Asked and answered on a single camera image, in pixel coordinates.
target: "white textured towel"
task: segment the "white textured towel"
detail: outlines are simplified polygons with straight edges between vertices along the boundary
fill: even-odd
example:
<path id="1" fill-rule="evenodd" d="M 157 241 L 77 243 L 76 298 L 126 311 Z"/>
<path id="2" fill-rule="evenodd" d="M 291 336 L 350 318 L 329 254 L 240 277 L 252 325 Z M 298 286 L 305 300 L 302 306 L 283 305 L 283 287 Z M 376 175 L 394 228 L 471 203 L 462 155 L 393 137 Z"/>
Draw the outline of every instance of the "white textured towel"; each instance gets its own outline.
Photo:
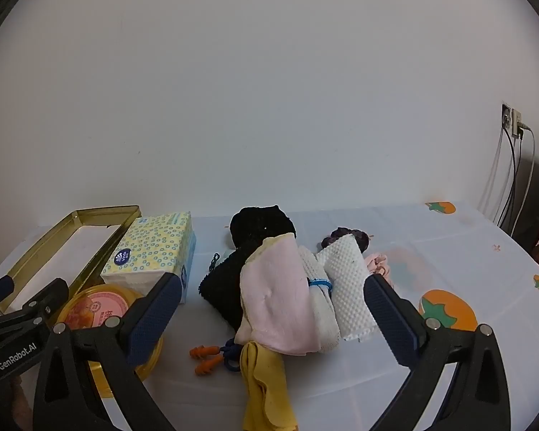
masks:
<path id="1" fill-rule="evenodd" d="M 305 270 L 309 281 L 330 283 L 328 275 L 323 270 L 323 266 L 317 262 L 314 254 L 305 246 L 300 246 L 298 250 L 303 270 Z M 312 299 L 317 335 L 319 336 L 319 352 L 327 353 L 337 347 L 340 342 L 340 329 L 337 325 L 332 300 L 329 298 L 329 288 L 326 285 L 311 285 L 309 293 Z"/>
<path id="2" fill-rule="evenodd" d="M 333 283 L 332 303 L 343 340 L 363 340 L 378 329 L 363 299 L 369 276 L 358 243 L 345 235 L 316 255 Z"/>

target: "wall socket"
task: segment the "wall socket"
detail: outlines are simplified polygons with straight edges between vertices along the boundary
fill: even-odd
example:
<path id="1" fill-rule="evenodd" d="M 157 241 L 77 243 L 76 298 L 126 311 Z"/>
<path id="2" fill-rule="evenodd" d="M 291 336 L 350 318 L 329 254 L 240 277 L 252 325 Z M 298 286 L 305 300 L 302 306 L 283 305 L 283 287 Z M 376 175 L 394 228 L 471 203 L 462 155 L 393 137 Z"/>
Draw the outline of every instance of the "wall socket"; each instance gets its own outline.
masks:
<path id="1" fill-rule="evenodd" d="M 513 109 L 511 111 L 512 118 L 512 128 L 511 128 L 511 134 L 514 136 L 519 136 L 519 123 L 521 123 L 521 112 Z"/>
<path id="2" fill-rule="evenodd" d="M 518 124 L 521 123 L 521 112 L 509 107 L 507 104 L 501 105 L 501 125 L 507 128 L 507 132 L 513 137 L 519 136 Z"/>
<path id="3" fill-rule="evenodd" d="M 513 132 L 513 116 L 511 115 L 511 107 L 507 104 L 501 105 L 501 126 L 507 128 L 510 133 Z"/>

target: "blue logo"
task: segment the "blue logo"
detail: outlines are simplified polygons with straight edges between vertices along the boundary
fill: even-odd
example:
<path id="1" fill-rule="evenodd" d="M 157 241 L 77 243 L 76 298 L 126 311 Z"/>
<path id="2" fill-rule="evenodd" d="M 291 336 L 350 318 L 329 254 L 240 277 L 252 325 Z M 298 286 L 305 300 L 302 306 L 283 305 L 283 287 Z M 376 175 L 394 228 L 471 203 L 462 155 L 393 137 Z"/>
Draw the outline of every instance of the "blue logo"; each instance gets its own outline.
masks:
<path id="1" fill-rule="evenodd" d="M 115 265 L 124 265 L 130 260 L 130 253 L 132 250 L 130 248 L 124 248 L 118 251 L 118 254 L 114 257 Z"/>
<path id="2" fill-rule="evenodd" d="M 185 285 L 187 284 L 188 276 L 185 273 L 185 265 L 181 267 L 181 286 L 185 289 Z"/>

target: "crumpled cloth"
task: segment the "crumpled cloth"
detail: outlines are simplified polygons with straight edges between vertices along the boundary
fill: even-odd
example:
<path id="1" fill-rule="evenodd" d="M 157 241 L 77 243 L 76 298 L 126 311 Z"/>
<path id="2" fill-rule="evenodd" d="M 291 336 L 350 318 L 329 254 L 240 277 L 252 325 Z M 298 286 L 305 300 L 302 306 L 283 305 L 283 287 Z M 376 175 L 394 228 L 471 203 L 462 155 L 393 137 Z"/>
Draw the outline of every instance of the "crumpled cloth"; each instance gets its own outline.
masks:
<path id="1" fill-rule="evenodd" d="M 369 256 L 365 256 L 363 260 L 370 274 L 380 274 L 393 287 L 393 282 L 390 279 L 391 268 L 385 254 L 372 253 Z"/>
<path id="2" fill-rule="evenodd" d="M 240 289 L 244 316 L 237 344 L 255 341 L 296 356 L 319 350 L 308 279 L 293 233 L 263 240 L 241 270 Z"/>
<path id="3" fill-rule="evenodd" d="M 249 397 L 244 430 L 297 431 L 282 356 L 256 342 L 248 342 L 241 351 L 240 368 Z"/>

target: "metal screw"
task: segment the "metal screw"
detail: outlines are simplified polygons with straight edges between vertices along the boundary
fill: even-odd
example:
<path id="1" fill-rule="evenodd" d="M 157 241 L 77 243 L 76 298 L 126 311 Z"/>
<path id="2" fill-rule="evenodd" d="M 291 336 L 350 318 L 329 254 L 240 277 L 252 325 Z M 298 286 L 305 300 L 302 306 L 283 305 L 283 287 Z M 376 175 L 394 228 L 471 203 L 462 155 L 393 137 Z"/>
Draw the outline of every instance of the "metal screw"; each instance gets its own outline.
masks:
<path id="1" fill-rule="evenodd" d="M 493 334 L 493 329 L 491 327 L 489 327 L 487 324 L 481 324 L 479 326 L 479 330 L 481 331 L 481 333 L 483 335 L 489 336 L 489 335 Z"/>
<path id="2" fill-rule="evenodd" d="M 55 334 L 61 334 L 66 330 L 66 324 L 64 324 L 63 322 L 59 322 L 54 326 L 53 330 Z"/>
<path id="3" fill-rule="evenodd" d="M 441 327 L 441 322 L 435 318 L 428 318 L 425 320 L 425 325 L 430 329 L 437 330 Z"/>
<path id="4" fill-rule="evenodd" d="M 118 316 L 110 316 L 106 319 L 106 322 L 104 322 L 104 325 L 107 328 L 115 328 L 118 324 L 120 324 L 120 318 Z"/>

